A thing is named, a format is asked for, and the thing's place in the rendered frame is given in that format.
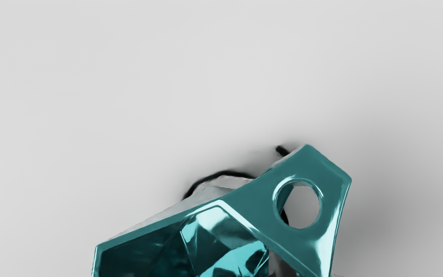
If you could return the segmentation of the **teal faceted mug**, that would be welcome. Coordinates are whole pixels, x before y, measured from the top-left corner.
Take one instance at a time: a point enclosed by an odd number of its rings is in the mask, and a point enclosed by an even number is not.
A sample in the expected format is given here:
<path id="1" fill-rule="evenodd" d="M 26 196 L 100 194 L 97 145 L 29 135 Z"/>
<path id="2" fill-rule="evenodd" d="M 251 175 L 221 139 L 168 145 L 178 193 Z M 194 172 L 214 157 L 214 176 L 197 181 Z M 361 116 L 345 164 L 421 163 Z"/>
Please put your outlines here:
<path id="1" fill-rule="evenodd" d="M 95 248 L 91 277 L 335 277 L 333 254 L 351 177 L 309 144 L 255 178 L 223 173 Z M 298 186 L 319 212 L 305 228 L 281 217 Z"/>

